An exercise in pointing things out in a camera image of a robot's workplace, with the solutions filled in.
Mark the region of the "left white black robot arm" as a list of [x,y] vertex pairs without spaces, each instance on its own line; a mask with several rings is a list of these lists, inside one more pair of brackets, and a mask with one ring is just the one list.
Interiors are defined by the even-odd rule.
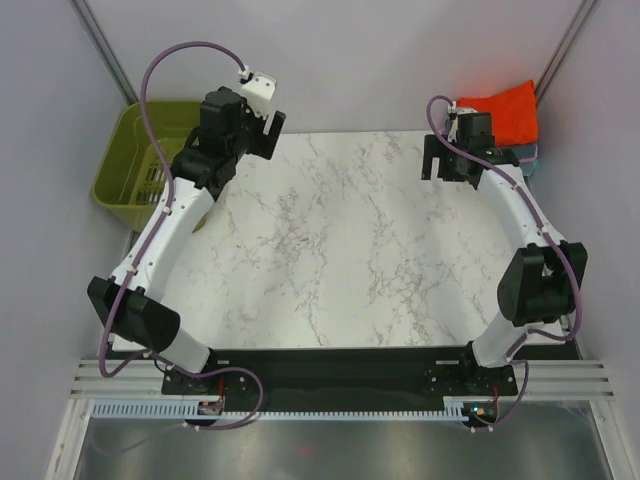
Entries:
[[199,105],[199,122],[166,166],[165,185],[128,256],[108,278],[93,278],[87,293],[106,335],[140,345],[184,375],[198,393],[219,382],[213,351],[188,334],[162,299],[173,267],[197,224],[233,179],[245,155],[272,158],[286,116],[271,108],[276,82],[257,76],[233,91],[221,87]]

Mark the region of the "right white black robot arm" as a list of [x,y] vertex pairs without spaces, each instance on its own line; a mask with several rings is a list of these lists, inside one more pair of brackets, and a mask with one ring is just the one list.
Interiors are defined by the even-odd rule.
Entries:
[[510,362],[527,338],[536,334],[565,342],[567,336],[546,331],[546,325],[581,314],[576,296],[587,251],[550,224],[526,184],[517,156],[497,146],[488,113],[450,108],[447,133],[424,138],[421,177],[471,185],[493,208],[513,251],[496,289],[496,316],[465,346],[457,363],[430,374],[430,383],[446,394],[514,394]]

